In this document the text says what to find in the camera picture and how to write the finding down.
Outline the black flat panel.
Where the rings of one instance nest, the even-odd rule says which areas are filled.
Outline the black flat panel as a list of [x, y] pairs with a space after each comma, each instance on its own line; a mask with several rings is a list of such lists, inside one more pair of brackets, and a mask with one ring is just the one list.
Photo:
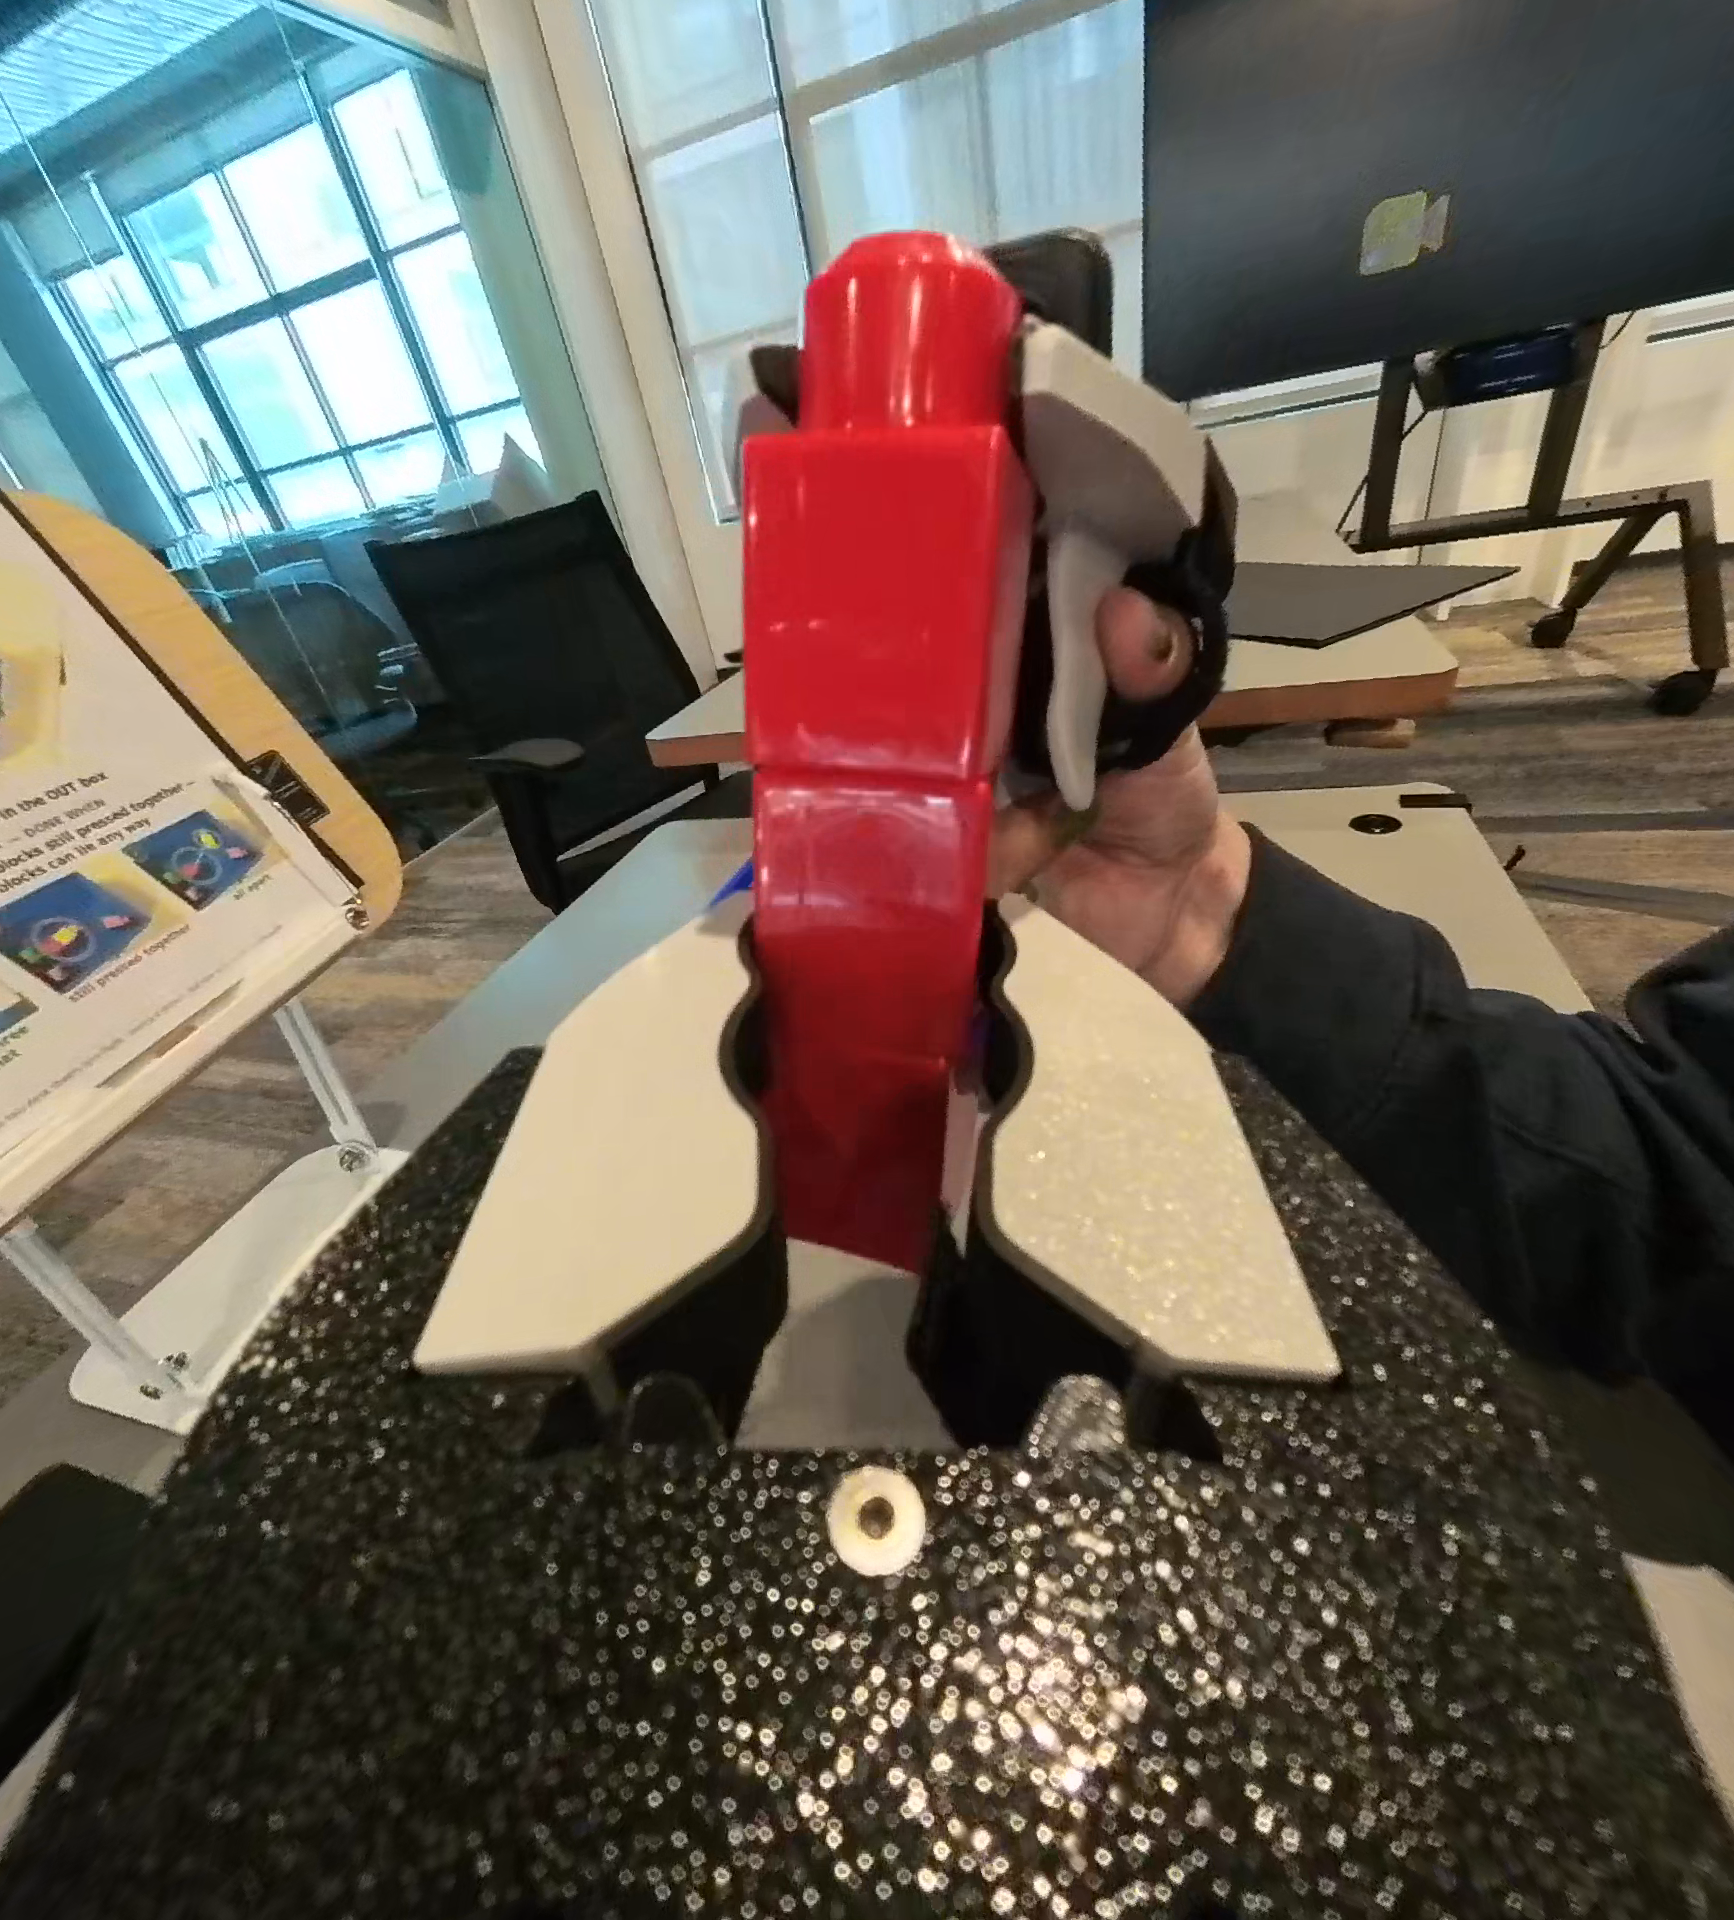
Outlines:
[[1512, 573], [1512, 566], [1473, 564], [1240, 561], [1223, 601], [1225, 629], [1234, 641], [1326, 649]]

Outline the red mega block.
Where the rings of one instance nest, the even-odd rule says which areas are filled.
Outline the red mega block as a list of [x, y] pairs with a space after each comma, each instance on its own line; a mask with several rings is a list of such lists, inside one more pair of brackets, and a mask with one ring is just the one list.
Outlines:
[[784, 1233], [919, 1275], [975, 1021], [986, 777], [755, 769], [751, 951]]
[[1034, 491], [1024, 304], [969, 243], [882, 231], [805, 283], [786, 426], [740, 445], [757, 771], [986, 777], [1016, 690]]

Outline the person's right forearm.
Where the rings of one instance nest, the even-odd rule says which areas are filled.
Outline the person's right forearm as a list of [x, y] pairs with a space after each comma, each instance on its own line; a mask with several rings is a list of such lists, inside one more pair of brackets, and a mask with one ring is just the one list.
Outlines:
[[1734, 923], [1621, 1019], [1464, 975], [1429, 923], [1251, 832], [1189, 1019], [1280, 1091], [1503, 1330], [1734, 1393]]

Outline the black office chair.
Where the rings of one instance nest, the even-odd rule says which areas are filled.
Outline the black office chair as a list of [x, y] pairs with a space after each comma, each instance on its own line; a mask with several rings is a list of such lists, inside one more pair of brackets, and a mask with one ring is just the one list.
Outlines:
[[369, 539], [373, 572], [470, 735], [518, 876], [562, 912], [644, 835], [746, 819], [751, 775], [656, 765], [700, 683], [599, 491], [467, 532]]
[[995, 424], [1012, 400], [1097, 411], [1115, 373], [1114, 267], [1089, 231], [1058, 227], [997, 249], [941, 239], [945, 417]]

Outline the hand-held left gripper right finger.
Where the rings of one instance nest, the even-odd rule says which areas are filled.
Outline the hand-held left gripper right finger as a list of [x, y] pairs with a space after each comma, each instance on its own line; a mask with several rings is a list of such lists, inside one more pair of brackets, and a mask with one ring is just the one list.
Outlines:
[[1064, 1379], [1130, 1427], [1208, 1387], [1338, 1387], [1344, 1364], [1209, 1046], [1050, 912], [986, 913], [949, 1084], [941, 1420], [1029, 1427]]

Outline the small black device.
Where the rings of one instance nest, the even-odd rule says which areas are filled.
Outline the small black device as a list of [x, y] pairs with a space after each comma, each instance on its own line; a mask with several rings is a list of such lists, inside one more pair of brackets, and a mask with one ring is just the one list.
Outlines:
[[1576, 377], [1577, 339], [1580, 327], [1562, 324], [1422, 351], [1410, 368], [1413, 392], [1425, 411], [1551, 393]]

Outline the person's right hand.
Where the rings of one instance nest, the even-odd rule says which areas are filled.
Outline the person's right hand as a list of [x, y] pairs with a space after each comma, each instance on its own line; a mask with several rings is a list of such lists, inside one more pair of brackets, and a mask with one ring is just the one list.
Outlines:
[[1073, 809], [1055, 789], [1000, 806], [986, 890], [1036, 899], [1185, 1008], [1231, 946], [1254, 854], [1189, 726], [1149, 763], [1097, 777], [1089, 808]]

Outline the black rolling display stand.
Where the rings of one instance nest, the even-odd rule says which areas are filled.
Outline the black rolling display stand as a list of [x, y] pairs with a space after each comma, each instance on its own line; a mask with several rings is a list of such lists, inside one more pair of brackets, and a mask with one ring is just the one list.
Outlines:
[[1458, 406], [1450, 409], [1422, 406], [1410, 372], [1420, 351], [1410, 351], [1382, 362], [1367, 465], [1333, 529], [1359, 555], [1373, 555], [1401, 548], [1425, 549], [1607, 525], [1607, 539], [1592, 559], [1573, 570], [1560, 600], [1527, 629], [1527, 641], [1535, 649], [1553, 651], [1569, 641], [1580, 614], [1637, 551], [1648, 533], [1659, 521], [1672, 520], [1688, 664], [1653, 683], [1648, 706], [1661, 716], [1691, 716], [1706, 706], [1731, 664], [1714, 491], [1706, 479], [1629, 491], [1569, 491], [1602, 349], [1609, 338], [1617, 335], [1617, 327], [1605, 317], [1569, 321], [1569, 325], [1577, 327], [1573, 379], [1551, 393], [1526, 395], [1543, 397], [1545, 406], [1526, 496], [1519, 502], [1395, 521], [1393, 500], [1408, 434], [1434, 415], [1458, 411]]

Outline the clear sign stand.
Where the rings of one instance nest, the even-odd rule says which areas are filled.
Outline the clear sign stand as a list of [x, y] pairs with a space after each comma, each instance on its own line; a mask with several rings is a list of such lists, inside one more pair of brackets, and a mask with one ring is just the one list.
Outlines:
[[86, 1340], [70, 1397], [90, 1409], [187, 1434], [229, 1366], [326, 1244], [405, 1164], [373, 1136], [304, 996], [274, 1009], [327, 1141], [286, 1164], [115, 1313], [31, 1218], [0, 1233], [0, 1259]]

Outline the instruction sign board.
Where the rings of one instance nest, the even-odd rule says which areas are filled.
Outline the instruction sign board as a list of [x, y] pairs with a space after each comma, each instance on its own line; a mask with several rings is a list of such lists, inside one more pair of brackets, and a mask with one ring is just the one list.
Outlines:
[[399, 895], [385, 823], [194, 593], [0, 486], [0, 1238]]

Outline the large dark display screen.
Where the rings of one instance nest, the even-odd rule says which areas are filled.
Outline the large dark display screen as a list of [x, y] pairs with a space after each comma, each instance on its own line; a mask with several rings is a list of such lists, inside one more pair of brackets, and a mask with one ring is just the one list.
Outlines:
[[1141, 10], [1177, 401], [1734, 293], [1734, 1]]

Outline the large window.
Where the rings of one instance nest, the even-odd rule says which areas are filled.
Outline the large window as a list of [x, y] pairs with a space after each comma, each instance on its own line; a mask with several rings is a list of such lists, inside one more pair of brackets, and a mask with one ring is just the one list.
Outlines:
[[718, 521], [735, 513], [749, 351], [884, 229], [978, 248], [1081, 229], [1107, 252], [1109, 351], [1141, 351], [1140, 1], [586, 6]]

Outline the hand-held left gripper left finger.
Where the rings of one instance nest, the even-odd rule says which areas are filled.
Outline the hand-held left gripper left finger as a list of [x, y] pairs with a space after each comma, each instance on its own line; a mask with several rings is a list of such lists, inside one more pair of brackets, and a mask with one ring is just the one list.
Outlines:
[[784, 1326], [746, 918], [695, 918], [548, 1034], [414, 1346], [435, 1379], [641, 1379], [746, 1413]]

